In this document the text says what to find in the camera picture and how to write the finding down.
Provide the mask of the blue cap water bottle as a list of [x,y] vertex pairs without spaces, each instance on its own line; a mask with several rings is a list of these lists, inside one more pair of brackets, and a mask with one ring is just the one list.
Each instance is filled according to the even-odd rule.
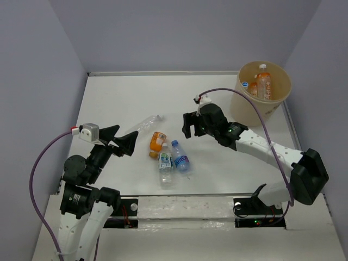
[[183,148],[177,140],[173,140],[171,142],[171,145],[173,162],[175,164],[176,169],[180,173],[189,172],[191,170],[191,166],[187,153],[185,152],[185,150],[183,150]]

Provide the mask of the green label water bottle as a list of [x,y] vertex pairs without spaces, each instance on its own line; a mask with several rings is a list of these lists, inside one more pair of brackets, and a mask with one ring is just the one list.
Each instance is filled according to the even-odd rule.
[[172,153],[167,143],[162,144],[158,154],[158,170],[160,185],[165,189],[173,185],[173,160]]

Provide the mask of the clear bottle white cap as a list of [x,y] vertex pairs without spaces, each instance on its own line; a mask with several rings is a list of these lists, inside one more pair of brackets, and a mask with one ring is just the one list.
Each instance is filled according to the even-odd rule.
[[241,85],[244,88],[244,90],[247,91],[249,94],[252,93],[250,84],[248,82],[242,82]]

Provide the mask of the orange tea bottle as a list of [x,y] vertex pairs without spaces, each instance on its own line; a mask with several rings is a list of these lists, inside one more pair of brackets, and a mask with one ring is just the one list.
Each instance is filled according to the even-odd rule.
[[256,76],[258,85],[258,97],[270,101],[272,99],[271,75],[266,64],[259,65],[259,72]]
[[258,97],[258,85],[257,85],[257,83],[256,82],[251,83],[248,87],[248,91],[252,96]]

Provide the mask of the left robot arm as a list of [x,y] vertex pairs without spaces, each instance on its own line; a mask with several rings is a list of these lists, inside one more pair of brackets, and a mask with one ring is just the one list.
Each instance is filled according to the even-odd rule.
[[118,211],[122,212],[125,226],[129,225],[120,192],[92,186],[111,156],[131,156],[134,152],[138,131],[117,138],[119,128],[118,125],[99,128],[93,123],[71,128],[72,135],[93,144],[93,148],[87,158],[73,155],[64,163],[58,232],[58,255],[63,260],[89,260],[102,228]]

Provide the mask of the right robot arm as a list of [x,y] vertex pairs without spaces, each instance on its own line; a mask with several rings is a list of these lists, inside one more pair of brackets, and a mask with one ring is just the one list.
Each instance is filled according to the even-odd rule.
[[187,139],[192,135],[212,136],[221,146],[246,153],[280,170],[285,177],[283,181],[262,184],[253,193],[250,206],[256,213],[283,202],[298,201],[310,206],[329,180],[316,150],[303,152],[268,142],[247,126],[229,122],[214,103],[185,113],[182,132]]

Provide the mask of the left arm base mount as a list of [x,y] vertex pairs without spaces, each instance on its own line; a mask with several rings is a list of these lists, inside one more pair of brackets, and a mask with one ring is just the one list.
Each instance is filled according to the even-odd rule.
[[103,228],[133,229],[138,227],[139,200],[135,197],[122,197],[118,210],[107,219]]

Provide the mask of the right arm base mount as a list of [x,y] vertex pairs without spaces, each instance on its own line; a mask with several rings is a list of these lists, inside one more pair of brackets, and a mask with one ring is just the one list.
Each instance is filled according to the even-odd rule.
[[252,199],[248,197],[237,197],[233,199],[232,211],[235,215],[236,228],[257,227],[282,227],[286,228],[283,209],[275,206],[266,206],[263,203],[253,205]]

